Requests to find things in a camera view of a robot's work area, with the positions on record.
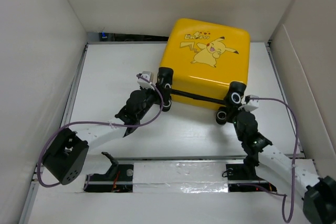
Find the yellow Pikachu suitcase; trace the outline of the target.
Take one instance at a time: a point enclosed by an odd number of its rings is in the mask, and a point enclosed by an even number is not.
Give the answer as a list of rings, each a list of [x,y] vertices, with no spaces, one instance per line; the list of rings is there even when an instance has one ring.
[[[247,88],[250,35],[247,31],[181,18],[168,38],[158,76],[171,102],[216,111],[216,122],[233,120]]]

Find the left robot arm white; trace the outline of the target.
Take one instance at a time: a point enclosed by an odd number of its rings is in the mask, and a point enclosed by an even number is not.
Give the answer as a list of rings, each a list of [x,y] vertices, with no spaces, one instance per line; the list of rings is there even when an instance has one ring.
[[[111,140],[127,137],[146,123],[142,118],[155,103],[162,112],[164,100],[157,88],[133,91],[126,105],[115,115],[119,121],[78,121],[59,128],[47,141],[37,163],[37,178],[46,188],[68,185],[81,173],[87,153]]]

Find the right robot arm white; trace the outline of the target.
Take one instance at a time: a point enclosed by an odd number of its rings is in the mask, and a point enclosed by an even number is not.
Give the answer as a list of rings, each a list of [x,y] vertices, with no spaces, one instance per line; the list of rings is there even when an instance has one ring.
[[[291,199],[296,199],[310,223],[335,223],[335,180],[320,177],[295,165],[258,131],[251,112],[240,111],[233,119],[238,140],[247,156],[243,174],[262,178]]]

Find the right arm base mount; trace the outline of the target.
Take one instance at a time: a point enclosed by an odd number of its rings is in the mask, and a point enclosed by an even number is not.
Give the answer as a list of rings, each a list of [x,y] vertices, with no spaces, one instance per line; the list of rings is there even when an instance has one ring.
[[[226,164],[222,177],[227,179],[229,192],[257,192],[261,187],[272,193],[277,188],[271,183],[259,178],[255,172],[249,172],[244,164]]]

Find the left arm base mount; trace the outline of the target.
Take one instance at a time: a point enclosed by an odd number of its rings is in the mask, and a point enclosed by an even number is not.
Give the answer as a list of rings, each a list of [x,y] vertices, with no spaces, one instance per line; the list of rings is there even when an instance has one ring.
[[[108,152],[101,152],[109,162],[110,167],[104,173],[94,173],[86,176],[83,191],[87,193],[132,193],[133,164],[120,164]]]

